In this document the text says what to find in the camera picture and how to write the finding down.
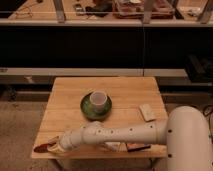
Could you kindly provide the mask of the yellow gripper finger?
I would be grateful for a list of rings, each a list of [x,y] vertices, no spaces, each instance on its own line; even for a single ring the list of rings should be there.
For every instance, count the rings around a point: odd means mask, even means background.
[[[59,138],[54,137],[48,141],[47,150],[54,154],[65,153],[65,150],[59,144]]]

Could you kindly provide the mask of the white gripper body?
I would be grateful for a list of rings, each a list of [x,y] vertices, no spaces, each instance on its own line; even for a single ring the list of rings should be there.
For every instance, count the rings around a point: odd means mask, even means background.
[[[83,133],[85,127],[65,131],[59,138],[59,145],[66,151],[70,151],[85,143]]]

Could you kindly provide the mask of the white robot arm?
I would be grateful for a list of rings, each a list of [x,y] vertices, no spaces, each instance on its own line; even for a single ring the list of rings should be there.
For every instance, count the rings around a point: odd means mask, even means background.
[[[196,108],[175,108],[165,121],[121,128],[105,128],[91,122],[64,132],[49,147],[52,153],[65,153],[82,144],[129,142],[167,146],[167,171],[213,171],[213,145],[208,123]]]

